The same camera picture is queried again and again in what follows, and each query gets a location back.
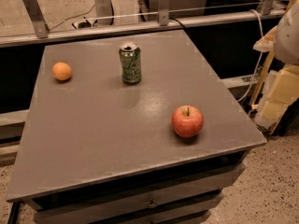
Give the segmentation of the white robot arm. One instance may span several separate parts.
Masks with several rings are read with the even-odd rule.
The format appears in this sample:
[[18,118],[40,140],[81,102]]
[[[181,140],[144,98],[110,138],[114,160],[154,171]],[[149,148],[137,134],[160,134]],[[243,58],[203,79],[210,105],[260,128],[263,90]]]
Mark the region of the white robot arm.
[[253,48],[261,52],[273,51],[275,58],[284,63],[299,64],[299,0]]

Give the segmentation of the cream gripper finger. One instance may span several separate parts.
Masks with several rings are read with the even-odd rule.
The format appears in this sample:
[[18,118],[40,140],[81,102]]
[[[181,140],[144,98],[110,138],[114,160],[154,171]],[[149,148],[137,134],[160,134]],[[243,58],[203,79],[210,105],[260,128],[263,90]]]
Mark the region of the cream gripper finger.
[[260,52],[273,51],[276,31],[277,27],[273,27],[266,35],[253,45],[253,48]]

